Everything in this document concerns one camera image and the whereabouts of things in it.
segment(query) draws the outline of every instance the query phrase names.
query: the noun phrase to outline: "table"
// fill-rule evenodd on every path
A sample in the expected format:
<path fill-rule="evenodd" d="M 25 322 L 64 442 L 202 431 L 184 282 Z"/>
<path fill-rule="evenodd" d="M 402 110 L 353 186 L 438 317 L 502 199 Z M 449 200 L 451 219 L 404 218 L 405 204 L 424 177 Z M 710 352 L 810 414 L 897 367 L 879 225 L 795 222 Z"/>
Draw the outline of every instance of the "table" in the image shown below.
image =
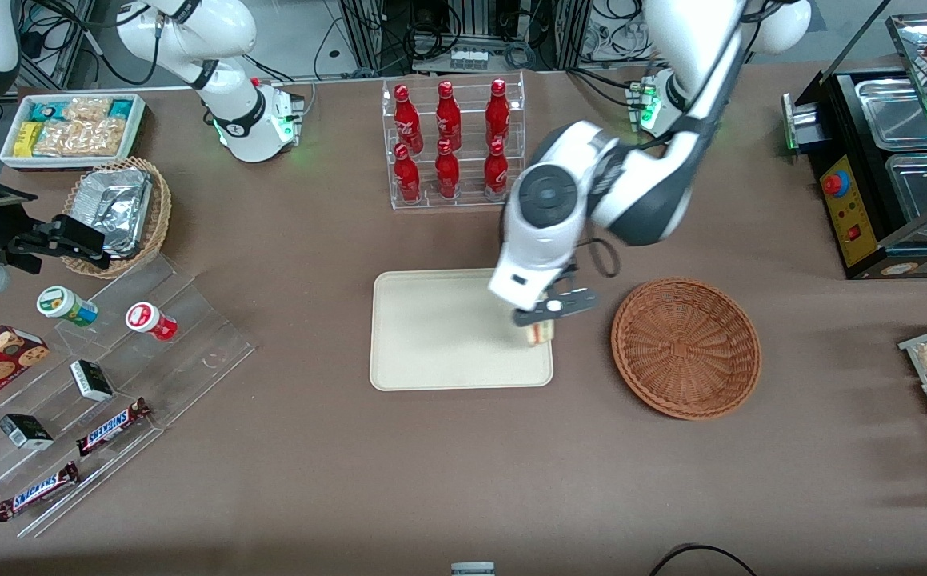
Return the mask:
<path fill-rule="evenodd" d="M 368 382 L 379 274 L 497 257 L 493 211 L 390 210 L 380 82 L 322 85 L 302 145 L 259 165 L 196 121 L 192 91 L 144 92 L 142 156 L 174 194 L 164 252 L 259 349 L 49 533 L 0 530 L 0 574 L 629 575 L 687 541 L 760 574 L 926 574 L 927 400 L 895 342 L 927 331 L 927 281 L 842 280 L 807 161 L 780 155 L 778 96 L 817 68 L 745 69 L 683 225 L 621 249 L 619 278 L 586 266 L 602 304 L 558 323 L 533 390 Z M 575 80 L 526 81 L 532 146 L 581 118 L 629 134 Z M 75 179 L 2 174 L 43 218 Z M 47 332 L 39 289 L 101 285 L 44 270 L 13 270 L 0 323 Z M 653 412 L 613 367 L 617 304 L 663 276 L 714 284 L 757 326 L 758 390 L 716 422 Z M 672 573 L 737 573 L 705 554 Z"/>

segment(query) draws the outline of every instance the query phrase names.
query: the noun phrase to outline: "wicker basket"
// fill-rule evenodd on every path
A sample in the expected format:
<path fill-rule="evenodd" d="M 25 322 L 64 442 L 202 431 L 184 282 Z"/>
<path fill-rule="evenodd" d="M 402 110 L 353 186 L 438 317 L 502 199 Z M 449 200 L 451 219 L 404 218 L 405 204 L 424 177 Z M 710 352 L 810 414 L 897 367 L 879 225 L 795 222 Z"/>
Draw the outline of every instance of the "wicker basket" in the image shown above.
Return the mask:
<path fill-rule="evenodd" d="M 77 274 L 86 276 L 95 276 L 111 280 L 118 278 L 123 272 L 135 266 L 135 263 L 146 259 L 159 251 L 161 244 L 164 243 L 164 237 L 168 233 L 168 218 L 171 216 L 171 193 L 168 190 L 168 182 L 164 182 L 161 172 L 153 164 L 142 160 L 142 158 L 126 158 L 104 166 L 98 166 L 91 172 L 101 172 L 105 170 L 120 170 L 122 168 L 140 168 L 154 179 L 154 186 L 150 193 L 150 206 L 146 207 L 146 222 L 144 230 L 140 237 L 140 253 L 127 260 L 111 260 L 111 266 L 108 270 L 101 270 L 91 265 L 89 262 L 76 258 L 62 258 L 65 260 L 65 266 Z M 72 186 L 72 193 L 65 200 L 65 213 L 72 211 L 72 203 L 76 198 L 76 190 L 79 188 L 79 182 Z"/>
<path fill-rule="evenodd" d="M 737 303 L 690 278 L 631 292 L 613 320 L 613 360 L 654 409 L 686 420 L 718 418 L 751 396 L 761 371 L 755 327 Z"/>

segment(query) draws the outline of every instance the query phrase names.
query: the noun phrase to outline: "red bottle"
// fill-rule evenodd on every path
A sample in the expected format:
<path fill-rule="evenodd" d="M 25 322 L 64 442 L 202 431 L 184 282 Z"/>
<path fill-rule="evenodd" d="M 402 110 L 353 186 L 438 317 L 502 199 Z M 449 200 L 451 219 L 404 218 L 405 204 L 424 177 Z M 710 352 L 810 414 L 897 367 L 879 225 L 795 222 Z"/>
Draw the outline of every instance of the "red bottle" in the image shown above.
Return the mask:
<path fill-rule="evenodd" d="M 416 204 L 420 202 L 420 172 L 417 171 L 417 165 L 410 158 L 405 143 L 397 142 L 394 153 L 396 164 L 393 165 L 393 172 L 396 174 L 396 185 L 400 189 L 402 201 Z"/>
<path fill-rule="evenodd" d="M 492 141 L 491 154 L 485 160 L 485 198 L 491 202 L 498 202 L 506 196 L 506 172 L 509 170 L 509 161 L 506 160 L 503 150 L 506 146 L 502 138 Z"/>
<path fill-rule="evenodd" d="M 411 154 L 420 154 L 420 150 L 424 150 L 424 138 L 420 135 L 420 114 L 410 102 L 410 91 L 398 84 L 393 94 L 396 96 L 396 131 L 400 142 L 409 147 Z"/>
<path fill-rule="evenodd" d="M 509 142 L 509 102 L 506 101 L 506 81 L 496 78 L 492 81 L 492 98 L 485 109 L 485 124 L 488 125 L 488 146 L 495 138 Z"/>
<path fill-rule="evenodd" d="M 438 121 L 438 137 L 448 138 L 453 150 L 463 146 L 463 126 L 460 121 L 460 105 L 453 98 L 453 83 L 438 83 L 438 109 L 434 111 Z"/>
<path fill-rule="evenodd" d="M 434 161 L 434 169 L 438 172 L 438 193 L 445 200 L 454 200 L 460 190 L 460 163 L 448 138 L 438 141 L 438 160 Z"/>

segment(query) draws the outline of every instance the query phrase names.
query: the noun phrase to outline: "small black box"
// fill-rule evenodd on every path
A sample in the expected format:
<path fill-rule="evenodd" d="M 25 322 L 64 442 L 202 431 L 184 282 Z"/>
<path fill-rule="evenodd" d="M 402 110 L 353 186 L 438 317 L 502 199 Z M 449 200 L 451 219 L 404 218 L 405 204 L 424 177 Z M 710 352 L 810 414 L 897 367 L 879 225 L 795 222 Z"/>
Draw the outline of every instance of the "small black box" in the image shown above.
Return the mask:
<path fill-rule="evenodd" d="M 0 419 L 0 429 L 9 435 L 16 448 L 43 450 L 54 442 L 40 421 L 28 414 L 6 414 Z"/>
<path fill-rule="evenodd" d="M 72 370 L 72 379 L 75 380 L 76 386 L 79 386 L 79 393 L 84 398 L 90 398 L 97 402 L 107 402 L 111 400 L 111 384 L 108 383 L 107 376 L 101 367 L 89 360 L 77 360 L 69 366 Z"/>

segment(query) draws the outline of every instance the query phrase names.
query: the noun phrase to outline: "acrylic bottle rack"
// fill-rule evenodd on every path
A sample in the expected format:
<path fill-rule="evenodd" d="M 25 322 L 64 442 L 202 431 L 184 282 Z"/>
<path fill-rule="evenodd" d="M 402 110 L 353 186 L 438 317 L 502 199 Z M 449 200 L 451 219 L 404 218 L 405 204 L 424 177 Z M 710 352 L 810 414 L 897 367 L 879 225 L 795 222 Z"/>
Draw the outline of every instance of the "acrylic bottle rack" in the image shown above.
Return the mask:
<path fill-rule="evenodd" d="M 164 256 L 128 270 L 90 300 L 97 321 L 86 328 L 68 322 L 44 337 L 51 356 L 0 391 L 0 418 L 35 416 L 54 438 L 43 451 L 16 448 L 0 430 L 0 501 L 12 498 L 75 460 L 82 482 L 54 492 L 5 524 L 19 537 L 39 536 L 160 437 L 254 347 L 200 295 L 193 279 Z M 170 342 L 126 327 L 124 314 L 136 302 L 151 302 L 178 321 Z M 94 402 L 80 396 L 69 364 L 83 358 L 101 365 L 114 396 Z M 143 397 L 153 410 L 114 440 L 79 458 L 75 441 Z"/>
<path fill-rule="evenodd" d="M 502 201 L 485 199 L 485 160 L 488 158 L 488 142 L 485 139 L 485 108 L 491 98 L 492 80 L 506 81 L 506 99 L 509 102 L 509 138 L 505 142 L 504 155 L 509 162 L 506 174 L 506 189 L 517 181 L 524 171 L 526 153 L 524 75 L 460 75 L 449 77 L 453 83 L 453 94 L 460 106 L 463 128 L 463 146 L 456 150 L 460 163 L 460 190 L 455 200 L 445 200 L 438 193 L 438 176 L 434 160 L 438 157 L 435 145 L 438 143 L 438 125 L 434 111 L 438 108 L 438 80 L 427 77 L 401 78 L 382 84 L 382 126 L 386 140 L 386 164 L 389 167 L 389 190 L 394 209 L 408 208 L 451 208 L 454 206 L 493 206 Z M 424 149 L 413 157 L 420 171 L 420 202 L 405 204 L 398 193 L 396 174 L 393 172 L 396 157 L 393 147 L 398 142 L 396 131 L 396 99 L 393 88 L 404 84 L 410 89 L 410 101 L 420 114 L 420 134 L 424 138 Z"/>

